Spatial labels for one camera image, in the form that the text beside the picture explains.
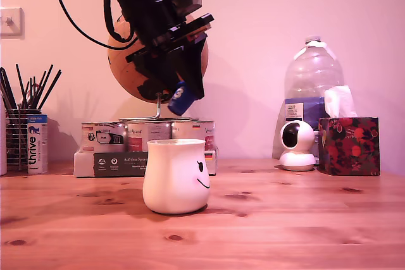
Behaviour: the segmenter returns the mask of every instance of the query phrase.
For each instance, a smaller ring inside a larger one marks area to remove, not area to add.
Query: globe stand
[[[136,118],[121,118],[119,119],[123,123],[128,123],[131,121],[151,121],[151,120],[198,120],[197,118],[185,118],[185,117],[179,117],[175,119],[164,119],[160,118],[160,112],[161,112],[161,104],[162,104],[162,93],[157,93],[158,96],[158,102],[157,102],[157,109],[156,109],[156,115],[155,116],[150,116],[150,117],[136,117]]]

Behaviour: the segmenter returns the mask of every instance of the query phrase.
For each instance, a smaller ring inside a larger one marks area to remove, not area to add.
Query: white security camera
[[[290,171],[311,171],[315,157],[309,150],[315,142],[313,129],[305,121],[294,120],[286,123],[280,132],[285,149],[280,157],[282,167]]]

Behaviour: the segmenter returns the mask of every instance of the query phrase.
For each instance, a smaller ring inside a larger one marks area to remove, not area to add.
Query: globe
[[[193,20],[193,17],[190,15],[187,17],[187,22],[190,22]],[[121,37],[128,37],[130,34],[130,24],[125,21],[124,17],[120,17],[118,21],[114,24],[115,32],[120,34]],[[123,47],[125,44],[122,44],[121,42],[116,41],[114,38],[110,36],[108,40],[108,44],[110,46],[114,47]],[[136,98],[147,101],[147,102],[157,102],[156,97],[150,97],[147,98],[141,95],[139,92],[139,87],[140,86],[148,86],[148,77],[145,77],[141,73],[135,70],[135,64],[133,62],[127,63],[127,60],[125,59],[128,55],[133,54],[134,52],[138,51],[139,49],[142,49],[144,45],[140,42],[137,41],[134,43],[131,47],[129,47],[126,50],[112,50],[108,49],[108,60],[109,60],[109,66],[111,68],[111,72],[113,72],[113,75],[115,79],[117,79],[118,83],[132,96],[135,96]],[[202,49],[201,53],[201,73],[204,76],[206,69],[208,65],[208,46],[207,43],[205,43],[204,48]]]

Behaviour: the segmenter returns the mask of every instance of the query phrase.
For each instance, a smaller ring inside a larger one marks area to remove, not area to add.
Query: bottle label
[[[293,120],[302,120],[304,118],[304,104],[299,102],[296,104],[285,105],[285,122]]]
[[[323,97],[299,97],[285,100],[285,122],[303,120],[312,129],[318,129],[318,120],[329,117]]]

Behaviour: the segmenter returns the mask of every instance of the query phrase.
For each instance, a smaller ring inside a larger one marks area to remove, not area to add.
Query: thrive can
[[[80,152],[125,152],[124,123],[82,123]]]
[[[27,118],[28,173],[43,174],[48,171],[47,116],[32,114]]]
[[[170,139],[171,121],[128,122],[128,151],[147,152],[149,140]]]
[[[216,150],[214,121],[174,121],[171,124],[173,139],[203,139],[205,150]]]

